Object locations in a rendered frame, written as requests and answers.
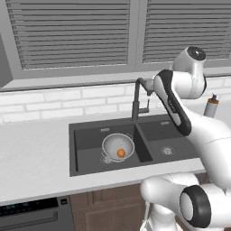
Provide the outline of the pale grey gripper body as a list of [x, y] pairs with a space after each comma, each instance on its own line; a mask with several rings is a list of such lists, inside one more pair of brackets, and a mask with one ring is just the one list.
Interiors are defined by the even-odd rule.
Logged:
[[154, 92], [154, 79], [148, 79], [146, 81], [146, 91], [148, 96]]

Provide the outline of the brown cupboard door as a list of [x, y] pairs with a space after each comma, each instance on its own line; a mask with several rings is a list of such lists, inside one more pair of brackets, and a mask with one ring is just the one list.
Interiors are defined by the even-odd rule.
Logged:
[[80, 216], [82, 231], [139, 231], [144, 201], [140, 196], [104, 201], [102, 192], [91, 192]]

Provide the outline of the black dishwasher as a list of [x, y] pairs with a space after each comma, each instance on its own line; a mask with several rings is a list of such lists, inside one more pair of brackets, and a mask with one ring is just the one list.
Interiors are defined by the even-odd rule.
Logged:
[[58, 220], [55, 222], [9, 231], [75, 231], [69, 196], [0, 206], [0, 226], [51, 217], [55, 211], [58, 212]]

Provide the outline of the grey window blind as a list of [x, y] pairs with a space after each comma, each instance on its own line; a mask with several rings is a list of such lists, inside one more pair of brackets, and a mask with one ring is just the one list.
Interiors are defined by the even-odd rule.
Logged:
[[126, 64], [130, 0], [5, 0], [23, 69]]
[[231, 54], [231, 0], [148, 0], [143, 62], [172, 61], [189, 46], [208, 60]]

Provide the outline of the grey window frame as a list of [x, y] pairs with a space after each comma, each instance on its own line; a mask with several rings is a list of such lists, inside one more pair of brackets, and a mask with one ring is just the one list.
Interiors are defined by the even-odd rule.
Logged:
[[[133, 82], [148, 78], [173, 62], [143, 62], [143, 43], [148, 0], [130, 0], [128, 60], [126, 64], [23, 69], [16, 49], [5, 0], [0, 0], [0, 91], [68, 88]], [[206, 60], [207, 77], [231, 76], [231, 54], [227, 60]]]

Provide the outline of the grey soap dispenser bottle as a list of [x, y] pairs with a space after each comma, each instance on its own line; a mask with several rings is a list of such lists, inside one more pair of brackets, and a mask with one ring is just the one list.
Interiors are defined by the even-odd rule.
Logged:
[[219, 101], [217, 100], [217, 96], [213, 94], [212, 97], [208, 99], [208, 102], [206, 104], [205, 111], [204, 111], [204, 116], [214, 117], [217, 111], [218, 103]]

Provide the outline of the dark grey sink faucet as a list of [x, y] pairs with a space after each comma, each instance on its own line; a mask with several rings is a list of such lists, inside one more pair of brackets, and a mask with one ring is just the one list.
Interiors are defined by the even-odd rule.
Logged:
[[139, 101], [139, 93], [140, 93], [140, 87], [143, 87], [143, 89], [146, 92], [146, 95], [149, 97], [152, 94], [152, 91], [147, 87], [147, 81], [143, 78], [138, 78], [135, 81], [135, 87], [134, 87], [134, 101], [133, 101], [133, 107], [132, 107], [132, 120], [137, 121], [138, 116], [140, 114], [145, 114], [150, 111], [149, 107], [140, 108], [140, 101]]

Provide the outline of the white metal colander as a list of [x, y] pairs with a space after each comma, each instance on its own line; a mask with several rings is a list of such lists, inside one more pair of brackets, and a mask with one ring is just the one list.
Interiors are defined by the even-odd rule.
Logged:
[[[117, 156], [119, 149], [125, 150], [125, 157]], [[101, 160], [104, 163], [123, 162], [134, 154], [134, 140], [130, 134], [109, 134], [102, 142]]]

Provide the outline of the dark grey double sink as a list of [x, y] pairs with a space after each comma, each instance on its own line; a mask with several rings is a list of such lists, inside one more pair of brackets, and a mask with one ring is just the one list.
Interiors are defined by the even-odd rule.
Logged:
[[[110, 134], [126, 134], [134, 141], [134, 153], [123, 162], [111, 162], [103, 154], [103, 140]], [[86, 122], [69, 125], [69, 174], [72, 176], [194, 159], [189, 140], [175, 128], [168, 115]]]

